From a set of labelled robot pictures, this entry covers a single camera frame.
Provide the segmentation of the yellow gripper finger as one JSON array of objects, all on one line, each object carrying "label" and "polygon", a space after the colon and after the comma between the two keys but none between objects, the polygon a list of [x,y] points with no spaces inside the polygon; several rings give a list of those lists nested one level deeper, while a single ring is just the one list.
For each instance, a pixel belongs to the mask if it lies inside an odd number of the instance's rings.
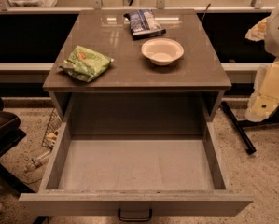
[{"label": "yellow gripper finger", "polygon": [[268,17],[262,19],[245,34],[245,38],[251,41],[258,42],[264,39],[266,33]]}]

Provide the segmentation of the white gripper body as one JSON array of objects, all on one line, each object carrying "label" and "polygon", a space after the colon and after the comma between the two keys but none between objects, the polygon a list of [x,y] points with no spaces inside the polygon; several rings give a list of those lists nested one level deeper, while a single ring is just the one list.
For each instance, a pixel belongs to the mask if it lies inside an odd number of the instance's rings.
[{"label": "white gripper body", "polygon": [[271,116],[279,106],[279,60],[261,66],[255,77],[254,92],[249,98],[245,117],[261,122]]}]

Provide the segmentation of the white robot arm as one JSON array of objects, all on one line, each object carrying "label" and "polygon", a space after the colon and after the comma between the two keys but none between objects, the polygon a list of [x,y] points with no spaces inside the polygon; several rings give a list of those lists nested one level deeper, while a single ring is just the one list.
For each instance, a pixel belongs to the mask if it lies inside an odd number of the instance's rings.
[{"label": "white robot arm", "polygon": [[265,50],[275,57],[273,63],[258,69],[245,112],[248,120],[261,122],[279,106],[279,4],[267,18],[249,29],[245,37],[251,41],[263,40]]}]

